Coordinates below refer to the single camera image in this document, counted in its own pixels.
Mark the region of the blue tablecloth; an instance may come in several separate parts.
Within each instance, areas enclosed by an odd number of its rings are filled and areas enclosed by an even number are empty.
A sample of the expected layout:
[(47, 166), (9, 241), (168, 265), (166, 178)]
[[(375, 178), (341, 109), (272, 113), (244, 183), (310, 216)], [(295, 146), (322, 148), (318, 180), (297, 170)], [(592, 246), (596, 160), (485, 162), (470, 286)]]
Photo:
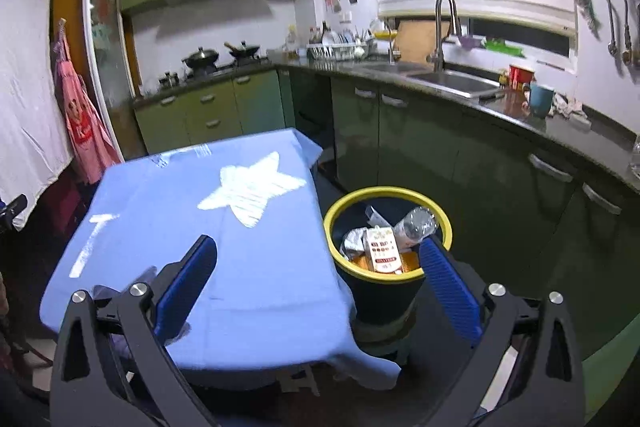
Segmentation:
[(190, 265), (156, 325), (190, 383), (250, 390), (324, 363), (362, 387), (392, 389), (399, 366), (352, 335), (354, 299), (334, 268), (311, 174), (320, 154), (285, 129), (107, 169), (47, 283), (41, 323), (58, 331), (74, 291), (126, 291), (206, 239), (216, 260)]

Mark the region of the black frying pan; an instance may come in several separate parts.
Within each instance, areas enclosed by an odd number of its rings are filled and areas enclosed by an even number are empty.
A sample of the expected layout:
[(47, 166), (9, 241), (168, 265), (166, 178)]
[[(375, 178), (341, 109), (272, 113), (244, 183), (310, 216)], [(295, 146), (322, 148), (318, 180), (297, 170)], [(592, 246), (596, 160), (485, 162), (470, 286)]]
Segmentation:
[(260, 46), (248, 46), (245, 42), (242, 42), (239, 46), (235, 46), (225, 41), (224, 46), (229, 50), (230, 55), (235, 61), (255, 60), (260, 49)]

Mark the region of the yellow rimmed trash bin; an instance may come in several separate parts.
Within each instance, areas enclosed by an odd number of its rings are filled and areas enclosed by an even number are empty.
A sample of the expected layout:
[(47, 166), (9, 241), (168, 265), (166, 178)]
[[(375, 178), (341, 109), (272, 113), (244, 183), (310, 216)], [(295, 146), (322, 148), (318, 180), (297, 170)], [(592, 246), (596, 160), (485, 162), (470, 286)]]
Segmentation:
[(449, 248), (451, 222), (433, 199), (408, 188), (372, 186), (349, 193), (323, 220), (338, 275), (346, 283), (356, 319), (382, 325), (413, 306), (425, 281), (418, 249), (422, 239)]

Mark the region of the teal mug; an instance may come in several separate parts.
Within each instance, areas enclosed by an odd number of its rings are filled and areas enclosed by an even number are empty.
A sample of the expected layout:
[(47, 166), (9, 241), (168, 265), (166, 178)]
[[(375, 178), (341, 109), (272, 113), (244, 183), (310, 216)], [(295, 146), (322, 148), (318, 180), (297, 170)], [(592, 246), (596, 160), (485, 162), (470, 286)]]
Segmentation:
[(533, 81), (526, 93), (528, 99), (525, 101), (525, 107), (529, 113), (538, 118), (546, 118), (553, 105), (554, 90), (540, 82)]

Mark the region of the silver wrapper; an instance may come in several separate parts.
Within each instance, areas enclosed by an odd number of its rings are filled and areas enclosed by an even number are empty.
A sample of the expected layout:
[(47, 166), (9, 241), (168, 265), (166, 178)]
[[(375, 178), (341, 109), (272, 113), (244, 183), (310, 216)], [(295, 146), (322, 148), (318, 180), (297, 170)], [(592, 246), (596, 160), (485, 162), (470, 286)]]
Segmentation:
[(349, 261), (363, 256), (367, 251), (367, 231), (367, 228), (358, 228), (347, 232), (340, 246), (341, 255)]

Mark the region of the clear plastic cup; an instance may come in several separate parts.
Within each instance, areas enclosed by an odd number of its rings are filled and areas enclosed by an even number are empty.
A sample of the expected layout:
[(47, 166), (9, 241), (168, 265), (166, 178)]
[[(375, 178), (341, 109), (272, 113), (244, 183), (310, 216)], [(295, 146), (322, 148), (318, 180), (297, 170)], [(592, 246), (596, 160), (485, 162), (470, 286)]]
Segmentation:
[(426, 207), (416, 207), (393, 227), (398, 251), (410, 251), (419, 245), (425, 237), (434, 234), (438, 229), (438, 222), (434, 213)]

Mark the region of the white hanging cloth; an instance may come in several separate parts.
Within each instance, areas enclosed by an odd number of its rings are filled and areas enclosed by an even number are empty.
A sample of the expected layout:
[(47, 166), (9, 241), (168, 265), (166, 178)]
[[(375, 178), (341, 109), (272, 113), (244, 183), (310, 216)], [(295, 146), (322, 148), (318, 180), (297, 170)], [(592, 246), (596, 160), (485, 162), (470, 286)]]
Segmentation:
[(50, 1), (1, 0), (1, 199), (25, 195), (24, 228), (39, 197), (70, 165), (66, 124), (54, 94)]

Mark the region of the black wok with lid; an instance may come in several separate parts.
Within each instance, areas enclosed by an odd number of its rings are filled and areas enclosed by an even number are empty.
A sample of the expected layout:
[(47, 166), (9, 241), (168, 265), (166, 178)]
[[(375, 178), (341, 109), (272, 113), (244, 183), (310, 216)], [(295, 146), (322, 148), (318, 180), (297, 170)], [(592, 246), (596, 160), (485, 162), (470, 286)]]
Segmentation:
[(206, 69), (216, 68), (219, 53), (214, 49), (204, 49), (201, 46), (198, 50), (186, 58), (184, 58), (183, 64), (190, 69)]

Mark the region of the red checkered apron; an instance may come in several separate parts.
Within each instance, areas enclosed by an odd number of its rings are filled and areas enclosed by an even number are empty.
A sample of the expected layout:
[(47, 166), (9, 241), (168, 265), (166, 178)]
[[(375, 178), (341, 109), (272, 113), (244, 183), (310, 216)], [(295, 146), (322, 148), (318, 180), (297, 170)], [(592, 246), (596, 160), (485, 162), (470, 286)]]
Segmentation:
[(114, 144), (94, 107), (84, 80), (76, 72), (66, 38), (66, 19), (58, 20), (55, 39), (55, 80), (61, 90), (61, 110), (82, 181), (96, 184), (107, 168), (120, 163)]

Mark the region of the wooden cutting board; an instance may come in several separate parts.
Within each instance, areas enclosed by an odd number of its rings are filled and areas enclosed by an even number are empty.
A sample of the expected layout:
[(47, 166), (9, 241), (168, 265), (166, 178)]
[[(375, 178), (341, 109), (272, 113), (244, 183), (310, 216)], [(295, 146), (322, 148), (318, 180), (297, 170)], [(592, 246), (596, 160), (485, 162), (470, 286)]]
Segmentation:
[(399, 23), (395, 48), (400, 53), (401, 62), (425, 64), (437, 43), (434, 20), (402, 20)]

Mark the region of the white dish rack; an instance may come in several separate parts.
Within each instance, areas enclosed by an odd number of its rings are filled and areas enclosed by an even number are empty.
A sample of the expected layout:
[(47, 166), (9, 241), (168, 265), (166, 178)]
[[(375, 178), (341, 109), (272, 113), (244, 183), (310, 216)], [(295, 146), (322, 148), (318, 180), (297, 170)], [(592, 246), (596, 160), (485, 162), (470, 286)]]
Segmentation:
[(315, 61), (361, 61), (370, 55), (374, 44), (375, 38), (372, 35), (346, 41), (343, 35), (329, 31), (321, 36), (319, 42), (309, 43), (306, 52)]

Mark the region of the steel sink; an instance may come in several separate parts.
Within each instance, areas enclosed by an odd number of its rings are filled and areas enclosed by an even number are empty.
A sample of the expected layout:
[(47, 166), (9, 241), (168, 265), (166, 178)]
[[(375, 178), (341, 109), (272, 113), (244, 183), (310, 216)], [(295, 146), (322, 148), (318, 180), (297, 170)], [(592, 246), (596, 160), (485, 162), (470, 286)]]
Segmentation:
[(431, 67), (420, 66), (411, 63), (373, 63), (364, 64), (363, 69), (372, 72), (385, 72), (385, 74), (399, 75), (413, 81), (425, 84), (425, 86), (446, 92), (461, 98), (477, 98), (477, 100), (491, 100), (503, 95), (503, 87), (498, 81), (476, 77), (464, 72), (448, 72), (439, 70), (433, 72)]

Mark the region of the green lower cabinets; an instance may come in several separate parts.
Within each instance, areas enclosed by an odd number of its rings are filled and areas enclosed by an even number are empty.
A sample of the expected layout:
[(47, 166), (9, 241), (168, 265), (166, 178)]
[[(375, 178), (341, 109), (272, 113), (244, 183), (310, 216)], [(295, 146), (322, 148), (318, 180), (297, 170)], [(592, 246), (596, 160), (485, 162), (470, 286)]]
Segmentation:
[(458, 98), (376, 66), (227, 72), (245, 132), (292, 124), (335, 156), (340, 187), (396, 185), (441, 205), (484, 277), (570, 305), (594, 415), (639, 349), (639, 181), (631, 136), (590, 112), (539, 119), (516, 93)]

